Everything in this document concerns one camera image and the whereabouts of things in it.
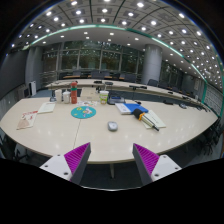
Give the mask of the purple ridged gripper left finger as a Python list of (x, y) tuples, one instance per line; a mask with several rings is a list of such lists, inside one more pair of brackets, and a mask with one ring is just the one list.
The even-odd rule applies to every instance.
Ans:
[(91, 145), (86, 143), (66, 154), (51, 157), (41, 169), (79, 185), (90, 153)]

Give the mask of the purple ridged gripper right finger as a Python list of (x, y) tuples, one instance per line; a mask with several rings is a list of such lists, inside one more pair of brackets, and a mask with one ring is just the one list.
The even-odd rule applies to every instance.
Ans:
[(181, 167), (168, 155), (159, 156), (136, 143), (133, 144), (132, 153), (143, 185), (181, 170)]

